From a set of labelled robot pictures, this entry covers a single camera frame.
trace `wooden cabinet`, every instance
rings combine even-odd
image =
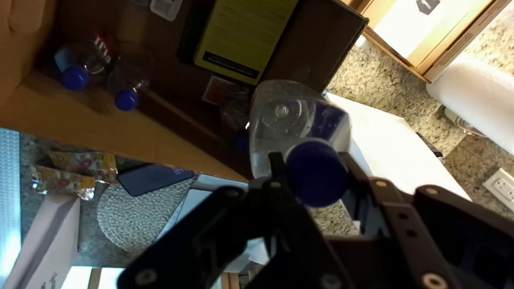
[[[369,19],[366,38],[423,81],[433,81],[509,1],[345,0]]]
[[[126,0],[0,1],[0,126],[147,162],[244,179],[248,163],[219,134],[218,109],[200,100],[211,72],[178,57],[195,15],[213,1],[183,0],[173,22]],[[263,78],[321,91],[366,20],[332,0],[301,0]],[[102,89],[70,92],[38,68],[68,39],[101,28],[154,52],[152,89],[138,112],[115,110]]]

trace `yellow label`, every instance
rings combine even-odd
[[[216,0],[194,64],[256,83],[297,0]]]

